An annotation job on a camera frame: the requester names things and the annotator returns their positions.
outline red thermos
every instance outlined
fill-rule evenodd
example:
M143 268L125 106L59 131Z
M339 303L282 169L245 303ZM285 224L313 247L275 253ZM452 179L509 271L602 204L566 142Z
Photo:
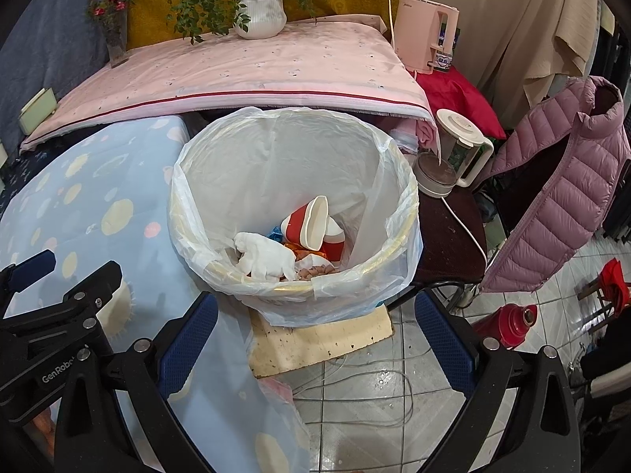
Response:
M537 321L537 306L518 306L507 304L492 315L481 318L471 325L482 337L495 338L507 349L521 345L526 333Z

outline red and white paper cup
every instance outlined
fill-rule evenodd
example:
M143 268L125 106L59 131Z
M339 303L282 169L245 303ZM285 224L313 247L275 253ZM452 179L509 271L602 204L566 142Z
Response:
M289 215L280 225L280 230L285 240L302 245L310 251L319 251L323 245L328 218L329 202L326 196L318 196Z
M324 233L324 240L320 250L326 254L326 257L335 266L342 259L345 240L344 230L339 227L336 221L329 217L326 222L326 232Z

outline red cloth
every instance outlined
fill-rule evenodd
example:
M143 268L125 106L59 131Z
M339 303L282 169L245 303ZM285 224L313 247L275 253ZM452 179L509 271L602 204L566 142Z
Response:
M418 73L416 83L425 91L434 115L441 108L447 108L464 115L486 137L506 139L504 129L491 105L455 67L452 66L446 73Z
M613 258L603 267L599 277L600 288L603 290L603 298L614 303L615 314L629 304L629 288L622 275L620 262Z

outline trash can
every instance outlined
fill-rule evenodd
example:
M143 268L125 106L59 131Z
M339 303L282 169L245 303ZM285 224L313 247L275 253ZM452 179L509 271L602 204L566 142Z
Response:
M267 235L321 195L346 235L339 273L260 282L237 270L237 233ZM169 230L213 289L286 327L370 313L409 285L422 251L416 178L392 138L309 108L243 108L197 134L174 166Z

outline white flower pot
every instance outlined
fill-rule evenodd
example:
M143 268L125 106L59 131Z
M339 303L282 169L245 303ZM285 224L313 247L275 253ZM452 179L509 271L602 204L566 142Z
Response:
M287 23L283 0L241 0L245 8L239 9L250 17L247 32L239 23L235 30L244 39L267 39L277 35Z

